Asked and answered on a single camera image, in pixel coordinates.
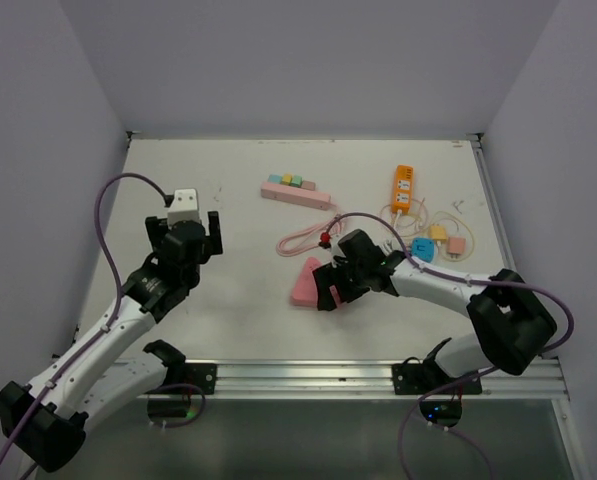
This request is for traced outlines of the pink charger plug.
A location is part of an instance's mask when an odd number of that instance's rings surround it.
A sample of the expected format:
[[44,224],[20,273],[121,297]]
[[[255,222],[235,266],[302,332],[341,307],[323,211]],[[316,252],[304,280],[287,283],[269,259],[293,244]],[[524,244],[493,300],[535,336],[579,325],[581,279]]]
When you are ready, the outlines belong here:
[[446,242],[446,254],[452,260],[458,260],[466,251],[467,240],[460,236],[450,236]]

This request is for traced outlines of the brown cube plug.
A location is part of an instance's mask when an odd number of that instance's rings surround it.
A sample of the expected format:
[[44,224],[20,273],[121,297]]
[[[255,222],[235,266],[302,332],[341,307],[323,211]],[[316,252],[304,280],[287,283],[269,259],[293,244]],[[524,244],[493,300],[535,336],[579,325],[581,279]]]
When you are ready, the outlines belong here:
[[301,188],[307,191],[315,191],[316,190],[316,184],[313,181],[307,181],[304,180],[302,182]]

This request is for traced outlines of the pink triangular socket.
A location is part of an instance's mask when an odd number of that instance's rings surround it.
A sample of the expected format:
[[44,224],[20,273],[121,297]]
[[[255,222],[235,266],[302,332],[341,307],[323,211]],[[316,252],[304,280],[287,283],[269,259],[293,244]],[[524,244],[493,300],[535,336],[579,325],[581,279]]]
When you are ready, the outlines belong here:
[[315,257],[306,259],[290,293],[289,301],[293,306],[317,308],[318,292],[313,272],[321,266]]

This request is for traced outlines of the orange power strip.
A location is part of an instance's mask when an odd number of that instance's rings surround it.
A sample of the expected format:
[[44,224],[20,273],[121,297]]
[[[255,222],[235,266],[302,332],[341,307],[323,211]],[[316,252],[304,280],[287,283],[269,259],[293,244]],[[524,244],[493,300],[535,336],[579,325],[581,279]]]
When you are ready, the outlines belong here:
[[391,212],[406,214],[412,204],[414,169],[408,165],[398,165],[393,180]]

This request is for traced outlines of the blue plug adapter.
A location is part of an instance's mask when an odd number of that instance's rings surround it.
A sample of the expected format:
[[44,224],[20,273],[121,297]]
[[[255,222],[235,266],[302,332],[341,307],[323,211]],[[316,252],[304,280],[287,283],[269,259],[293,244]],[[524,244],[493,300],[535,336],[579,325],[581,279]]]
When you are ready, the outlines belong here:
[[411,254],[423,262],[431,263],[435,256],[435,244],[429,238],[416,237],[411,244]]

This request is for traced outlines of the green cube plug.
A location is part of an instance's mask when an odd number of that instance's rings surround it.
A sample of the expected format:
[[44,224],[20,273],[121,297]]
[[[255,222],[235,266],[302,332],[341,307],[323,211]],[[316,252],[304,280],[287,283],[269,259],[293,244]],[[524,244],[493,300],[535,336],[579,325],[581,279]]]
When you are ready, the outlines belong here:
[[301,188],[303,185],[303,178],[299,175],[294,175],[291,178],[290,186],[295,188]]

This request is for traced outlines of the yellow charger plug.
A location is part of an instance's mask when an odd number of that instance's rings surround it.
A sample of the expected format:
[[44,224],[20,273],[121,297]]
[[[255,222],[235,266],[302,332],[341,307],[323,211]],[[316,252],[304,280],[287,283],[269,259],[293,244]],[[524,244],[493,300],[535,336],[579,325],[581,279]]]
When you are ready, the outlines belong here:
[[445,244],[448,240],[448,233],[444,226],[432,224],[429,226],[429,238],[437,245]]

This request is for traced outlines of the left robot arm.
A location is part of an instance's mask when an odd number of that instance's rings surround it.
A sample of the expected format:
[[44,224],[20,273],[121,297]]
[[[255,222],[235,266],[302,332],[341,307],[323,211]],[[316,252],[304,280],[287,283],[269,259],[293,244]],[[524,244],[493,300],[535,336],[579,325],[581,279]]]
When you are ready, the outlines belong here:
[[206,224],[168,225],[148,217],[152,251],[120,288],[99,321],[47,370],[0,391],[0,422],[9,444],[51,473],[67,465],[104,417],[144,393],[203,401],[202,378],[186,371],[185,355],[163,340],[127,363],[119,357],[181,304],[200,282],[200,268],[222,254],[218,212]]

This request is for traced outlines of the long pink power strip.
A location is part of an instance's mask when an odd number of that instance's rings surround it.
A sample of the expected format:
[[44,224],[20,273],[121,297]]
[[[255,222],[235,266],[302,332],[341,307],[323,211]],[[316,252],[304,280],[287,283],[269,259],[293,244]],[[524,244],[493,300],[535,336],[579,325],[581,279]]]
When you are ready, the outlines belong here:
[[283,184],[263,182],[260,194],[265,199],[317,210],[329,210],[332,207],[332,199],[329,194]]

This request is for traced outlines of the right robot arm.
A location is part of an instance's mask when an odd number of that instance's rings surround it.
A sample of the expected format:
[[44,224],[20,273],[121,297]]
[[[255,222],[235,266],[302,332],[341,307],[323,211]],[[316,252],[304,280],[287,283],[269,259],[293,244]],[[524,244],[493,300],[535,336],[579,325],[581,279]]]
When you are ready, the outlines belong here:
[[425,384],[439,393],[482,369],[521,375],[557,330],[516,272],[471,276],[436,268],[401,250],[385,253],[360,229],[336,243],[332,261],[314,270],[313,278],[320,311],[373,291],[423,300],[469,319],[471,333],[442,340],[421,362]]

